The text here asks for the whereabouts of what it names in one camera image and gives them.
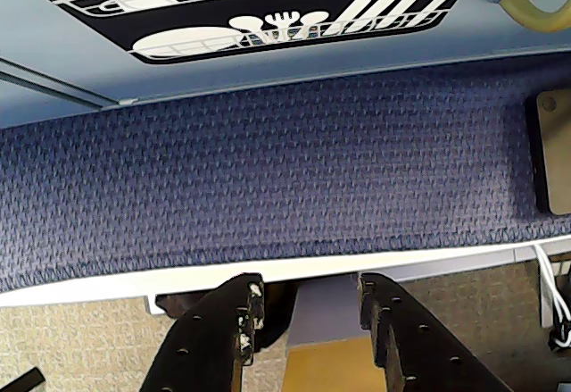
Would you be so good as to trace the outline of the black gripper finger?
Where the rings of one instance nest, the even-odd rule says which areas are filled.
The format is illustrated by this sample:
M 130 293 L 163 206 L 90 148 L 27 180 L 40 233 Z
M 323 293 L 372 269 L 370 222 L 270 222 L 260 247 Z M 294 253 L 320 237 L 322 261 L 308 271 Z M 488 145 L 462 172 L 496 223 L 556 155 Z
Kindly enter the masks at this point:
M 360 276 L 360 325 L 389 391 L 509 391 L 432 312 L 379 273 Z
M 264 284 L 244 273 L 206 294 L 172 325 L 142 391 L 240 391 L 264 322 Z

